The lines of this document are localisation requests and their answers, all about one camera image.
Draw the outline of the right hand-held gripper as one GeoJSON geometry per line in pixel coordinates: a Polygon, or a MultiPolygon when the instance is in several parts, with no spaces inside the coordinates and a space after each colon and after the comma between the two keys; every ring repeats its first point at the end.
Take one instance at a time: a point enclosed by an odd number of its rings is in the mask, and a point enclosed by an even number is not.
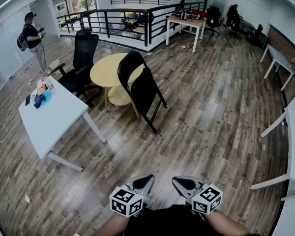
{"type": "Polygon", "coordinates": [[[214,184],[203,185],[203,182],[197,177],[176,176],[173,177],[172,184],[180,196],[187,198],[186,201],[191,205],[191,209],[195,212],[209,215],[222,203],[223,192],[214,184]],[[199,190],[191,195],[191,189],[199,190]]]}

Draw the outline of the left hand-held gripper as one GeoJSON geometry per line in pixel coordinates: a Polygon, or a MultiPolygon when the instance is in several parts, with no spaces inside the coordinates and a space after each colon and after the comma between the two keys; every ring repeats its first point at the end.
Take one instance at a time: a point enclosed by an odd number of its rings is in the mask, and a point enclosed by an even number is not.
{"type": "Polygon", "coordinates": [[[154,181],[155,176],[152,174],[131,177],[126,184],[111,193],[110,210],[124,217],[137,215],[144,208],[154,181]]]}

